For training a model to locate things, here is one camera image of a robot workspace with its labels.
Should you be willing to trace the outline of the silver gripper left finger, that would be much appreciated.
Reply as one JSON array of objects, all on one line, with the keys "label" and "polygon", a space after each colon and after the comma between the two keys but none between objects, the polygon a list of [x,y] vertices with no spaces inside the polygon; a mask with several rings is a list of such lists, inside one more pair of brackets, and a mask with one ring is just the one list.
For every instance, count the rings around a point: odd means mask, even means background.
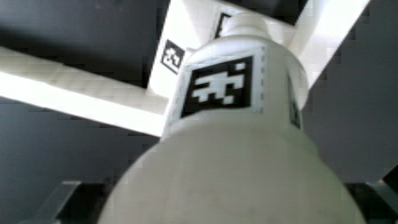
[{"label": "silver gripper left finger", "polygon": [[80,185],[80,181],[60,182],[32,217],[19,224],[62,224],[58,215]]}]

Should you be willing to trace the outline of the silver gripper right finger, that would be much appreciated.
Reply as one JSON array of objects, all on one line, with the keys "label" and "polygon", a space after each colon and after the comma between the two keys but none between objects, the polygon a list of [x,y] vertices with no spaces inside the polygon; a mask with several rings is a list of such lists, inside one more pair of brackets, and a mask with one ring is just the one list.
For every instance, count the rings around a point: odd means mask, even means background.
[{"label": "silver gripper right finger", "polygon": [[369,204],[369,224],[398,224],[398,192],[384,182],[366,185],[375,197]]}]

